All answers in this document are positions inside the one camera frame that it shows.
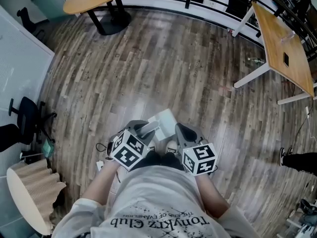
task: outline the bottle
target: bottle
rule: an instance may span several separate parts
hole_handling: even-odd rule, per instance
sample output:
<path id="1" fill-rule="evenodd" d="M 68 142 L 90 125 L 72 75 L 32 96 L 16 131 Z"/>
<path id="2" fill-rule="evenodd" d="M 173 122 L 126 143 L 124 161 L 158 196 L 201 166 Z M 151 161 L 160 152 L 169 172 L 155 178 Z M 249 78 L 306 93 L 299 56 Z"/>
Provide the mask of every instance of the bottle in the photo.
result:
<path id="1" fill-rule="evenodd" d="M 264 63 L 264 61 L 262 61 L 260 58 L 248 58 L 248 61 L 253 61 L 256 64 Z"/>
<path id="2" fill-rule="evenodd" d="M 281 43 L 285 43 L 285 42 L 288 42 L 290 39 L 292 39 L 293 37 L 295 36 L 295 32 L 292 31 L 290 32 L 287 36 L 283 37 L 281 39 Z"/>

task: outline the white table leg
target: white table leg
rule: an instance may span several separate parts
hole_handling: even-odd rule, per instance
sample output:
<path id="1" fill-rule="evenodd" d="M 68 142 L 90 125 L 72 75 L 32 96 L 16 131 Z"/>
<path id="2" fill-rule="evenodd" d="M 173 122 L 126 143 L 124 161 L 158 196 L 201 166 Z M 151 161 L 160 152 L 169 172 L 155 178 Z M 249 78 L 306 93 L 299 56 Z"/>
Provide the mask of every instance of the white table leg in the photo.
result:
<path id="1" fill-rule="evenodd" d="M 238 82 L 234 83 L 233 87 L 239 88 L 240 86 L 243 86 L 244 84 L 250 82 L 251 80 L 255 79 L 256 77 L 267 72 L 268 70 L 269 70 L 269 66 L 266 62 L 266 63 L 262 64 L 256 70 L 252 71 L 250 74 L 246 75 L 244 78 L 240 79 Z"/>
<path id="2" fill-rule="evenodd" d="M 245 25 L 245 23 L 247 23 L 247 21 L 249 20 L 249 18 L 251 18 L 253 13 L 254 13 L 253 6 L 251 6 L 251 8 L 248 10 L 247 14 L 245 14 L 243 19 L 241 20 L 238 28 L 232 32 L 233 37 L 237 36 L 237 34 L 240 32 L 241 28 Z"/>
<path id="3" fill-rule="evenodd" d="M 282 99 L 282 100 L 279 100 L 277 101 L 277 104 L 278 105 L 283 105 L 283 104 L 286 104 L 286 103 L 290 103 L 290 102 L 293 102 L 293 101 L 298 101 L 298 100 L 301 100 L 301 99 L 305 99 L 307 97 L 309 97 L 310 95 L 308 93 L 301 93 L 301 94 L 298 94 L 298 95 L 295 95 L 295 96 L 292 96 L 292 97 L 289 97 L 289 98 L 286 98 L 286 99 Z"/>

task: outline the black cable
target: black cable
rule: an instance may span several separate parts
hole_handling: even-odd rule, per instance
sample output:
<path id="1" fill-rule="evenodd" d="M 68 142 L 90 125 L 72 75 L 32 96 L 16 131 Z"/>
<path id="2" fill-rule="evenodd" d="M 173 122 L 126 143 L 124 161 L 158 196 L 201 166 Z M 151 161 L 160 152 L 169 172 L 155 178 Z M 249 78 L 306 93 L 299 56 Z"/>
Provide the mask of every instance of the black cable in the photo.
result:
<path id="1" fill-rule="evenodd" d="M 104 147 L 104 150 L 99 150 L 98 147 L 97 147 L 97 145 L 102 145 L 102 146 Z M 106 149 L 107 149 L 107 147 L 106 147 L 105 145 L 103 145 L 103 144 L 101 144 L 101 143 L 97 143 L 97 144 L 96 144 L 96 150 L 97 150 L 98 152 L 101 152 L 101 153 L 102 153 L 102 152 L 104 152 Z"/>
<path id="2" fill-rule="evenodd" d="M 119 183 L 121 183 L 121 181 L 120 181 L 120 179 L 119 179 L 119 174 L 118 174 L 118 172 L 116 173 L 116 176 L 117 176 L 117 179 L 118 179 Z"/>
<path id="3" fill-rule="evenodd" d="M 308 114 L 310 114 L 310 113 L 311 113 L 311 110 L 313 109 L 313 105 L 314 105 L 314 100 L 312 100 L 312 106 L 311 106 L 311 108 L 309 109 Z M 295 149 L 295 144 L 296 144 L 296 140 L 297 140 L 298 134 L 299 134 L 299 132 L 301 131 L 301 129 L 302 129 L 302 127 L 303 127 L 304 123 L 306 122 L 307 117 L 308 117 L 308 115 L 306 115 L 305 120 L 303 121 L 302 125 L 300 126 L 299 130 L 298 130 L 298 131 L 297 131 L 297 133 L 296 133 L 296 136 L 295 136 L 295 141 L 294 141 L 294 144 L 293 144 L 293 149 Z"/>
<path id="4" fill-rule="evenodd" d="M 215 166 L 215 170 L 212 171 L 212 173 L 215 172 L 215 171 L 217 171 L 217 170 L 218 170 L 218 166 L 216 165 L 216 166 Z"/>
<path id="5" fill-rule="evenodd" d="M 293 84 L 293 85 L 294 85 L 294 88 L 293 88 L 292 97 L 294 96 L 294 93 L 295 93 L 295 87 L 296 87 L 296 85 L 295 85 L 295 84 Z"/>

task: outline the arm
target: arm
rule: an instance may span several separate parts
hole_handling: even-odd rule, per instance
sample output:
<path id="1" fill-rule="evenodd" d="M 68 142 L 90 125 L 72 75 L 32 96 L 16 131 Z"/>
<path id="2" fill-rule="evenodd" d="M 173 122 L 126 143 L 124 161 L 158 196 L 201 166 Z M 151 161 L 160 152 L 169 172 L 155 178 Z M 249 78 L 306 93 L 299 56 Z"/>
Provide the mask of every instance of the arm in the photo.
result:
<path id="1" fill-rule="evenodd" d="M 90 234 L 91 227 L 104 221 L 104 209 L 113 178 L 120 164 L 106 162 L 89 185 L 82 198 L 72 206 L 70 212 L 56 226 L 52 238 L 78 238 Z"/>
<path id="2" fill-rule="evenodd" d="M 105 163 L 99 174 L 89 185 L 82 198 L 87 198 L 105 205 L 107 203 L 109 191 L 114 176 L 120 167 L 117 161 L 108 161 Z"/>
<path id="3" fill-rule="evenodd" d="M 195 179 L 206 210 L 213 217 L 220 218 L 230 208 L 230 205 L 220 195 L 207 174 L 196 176 Z"/>
<path id="4" fill-rule="evenodd" d="M 237 207 L 230 207 L 207 174 L 196 176 L 196 183 L 205 208 L 231 237 L 260 238 Z"/>

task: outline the round wooden table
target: round wooden table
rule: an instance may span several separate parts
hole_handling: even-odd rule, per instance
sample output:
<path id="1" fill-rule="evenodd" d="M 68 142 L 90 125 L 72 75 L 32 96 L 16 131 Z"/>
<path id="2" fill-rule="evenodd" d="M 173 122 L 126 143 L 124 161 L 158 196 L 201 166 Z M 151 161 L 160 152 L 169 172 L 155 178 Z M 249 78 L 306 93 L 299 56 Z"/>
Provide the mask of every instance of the round wooden table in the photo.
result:
<path id="1" fill-rule="evenodd" d="M 53 230 L 50 221 L 53 203 L 66 187 L 60 182 L 59 174 L 52 174 L 44 159 L 30 165 L 24 162 L 13 165 L 6 171 L 6 180 L 24 219 L 40 234 L 50 235 Z"/>
<path id="2" fill-rule="evenodd" d="M 112 0 L 67 0 L 63 6 L 63 10 L 68 14 L 87 12 L 100 34 L 111 35 L 122 31 L 131 22 L 131 15 L 124 10 L 122 1 L 115 0 L 118 10 L 113 8 L 111 1 Z M 103 3 L 107 3 L 110 15 L 104 16 L 101 21 L 99 21 L 92 9 Z"/>

